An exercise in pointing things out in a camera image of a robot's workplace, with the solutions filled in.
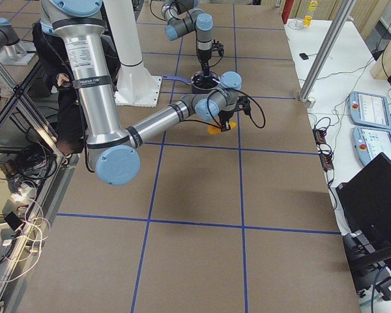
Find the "black monitor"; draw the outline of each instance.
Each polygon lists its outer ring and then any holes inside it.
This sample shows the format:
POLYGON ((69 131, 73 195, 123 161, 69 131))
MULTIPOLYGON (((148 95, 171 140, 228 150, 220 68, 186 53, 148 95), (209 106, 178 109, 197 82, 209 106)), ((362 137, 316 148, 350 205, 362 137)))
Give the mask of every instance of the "black monitor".
MULTIPOLYGON (((375 251, 391 246, 391 161, 377 155, 337 193, 352 231, 361 230, 375 251)), ((391 258, 385 260, 391 270, 391 258)))

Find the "red object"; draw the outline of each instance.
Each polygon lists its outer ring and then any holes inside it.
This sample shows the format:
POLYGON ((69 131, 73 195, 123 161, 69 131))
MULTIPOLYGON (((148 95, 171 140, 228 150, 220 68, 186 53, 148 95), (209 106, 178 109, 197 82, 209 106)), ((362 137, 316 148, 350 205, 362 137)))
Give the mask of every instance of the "red object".
POLYGON ((284 5, 284 9, 282 10, 282 22, 284 24, 287 23, 289 14, 291 13, 291 9, 293 8, 294 0, 287 0, 284 5))

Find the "white desk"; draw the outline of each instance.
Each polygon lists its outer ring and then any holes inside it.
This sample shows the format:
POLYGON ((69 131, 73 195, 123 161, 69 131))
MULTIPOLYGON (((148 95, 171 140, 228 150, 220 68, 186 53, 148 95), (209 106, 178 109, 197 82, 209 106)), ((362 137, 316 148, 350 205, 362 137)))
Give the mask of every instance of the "white desk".
MULTIPOLYGON (((320 45, 330 26, 330 21, 312 21, 311 27, 303 30, 293 29, 293 24, 294 21, 289 20, 285 26, 285 32, 289 39, 297 76, 302 85, 310 71, 315 55, 310 56, 308 60, 302 60, 299 54, 306 53, 311 55, 319 51, 320 45)), ((371 53, 359 35, 359 32, 352 22, 347 22, 330 52, 329 58, 319 77, 322 78, 337 72, 352 72, 360 67, 366 66, 371 59, 371 53)), ((317 101, 314 107, 308 110, 309 113, 314 114, 317 120, 322 117, 329 117, 332 123, 334 123, 338 120, 332 112, 334 106, 344 101, 352 90, 387 96, 387 92, 391 88, 390 84, 385 80, 374 80, 369 73, 374 64, 375 61, 372 61, 365 70, 360 69, 351 74, 332 75, 329 78, 318 80, 310 94, 317 101), (362 76, 356 87, 353 88, 360 75, 362 76)), ((388 100, 391 101, 391 91, 389 92, 389 97, 388 100)), ((335 178, 332 184, 333 187, 338 186, 342 182, 349 181, 363 168, 355 152, 352 139, 352 129, 355 125, 352 124, 349 112, 343 110, 344 105, 342 104, 337 107, 340 112, 341 124, 329 127, 326 136, 327 143, 333 149, 336 147, 334 151, 335 178), (335 144, 335 137, 338 132, 339 134, 335 144)), ((314 125, 314 116, 310 115, 311 125, 314 125)), ((322 121, 319 126, 326 125, 327 122, 322 121)), ((328 175, 329 179, 331 179, 333 173, 329 172, 328 175)), ((336 218, 338 219, 341 232, 347 233, 347 224, 341 209, 336 210, 336 218)), ((360 300, 360 303, 368 299, 370 299, 370 296, 360 300)), ((371 311, 370 305, 362 306, 361 309, 363 313, 371 311)), ((391 301, 375 301, 374 311, 377 313, 391 313, 391 301)))

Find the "person's hand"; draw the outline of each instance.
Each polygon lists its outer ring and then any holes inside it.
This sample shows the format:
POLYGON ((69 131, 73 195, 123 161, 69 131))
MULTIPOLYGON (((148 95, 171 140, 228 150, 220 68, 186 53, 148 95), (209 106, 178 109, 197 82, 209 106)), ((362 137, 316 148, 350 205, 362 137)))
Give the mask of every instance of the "person's hand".
POLYGON ((59 73, 57 75, 57 85, 58 85, 58 87, 68 85, 69 83, 70 83, 70 78, 66 74, 59 73))

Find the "yellow bottle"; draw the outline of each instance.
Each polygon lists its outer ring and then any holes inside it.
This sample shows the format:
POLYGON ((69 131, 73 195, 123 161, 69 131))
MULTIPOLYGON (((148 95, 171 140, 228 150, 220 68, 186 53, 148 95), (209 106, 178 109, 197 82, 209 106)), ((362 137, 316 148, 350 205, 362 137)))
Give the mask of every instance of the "yellow bottle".
POLYGON ((317 5, 319 3, 316 0, 311 0, 308 7, 307 7, 307 13, 306 16, 304 17, 303 21, 303 26, 304 27, 309 27, 311 24, 311 20, 313 19, 313 13, 315 9, 317 8, 317 5))

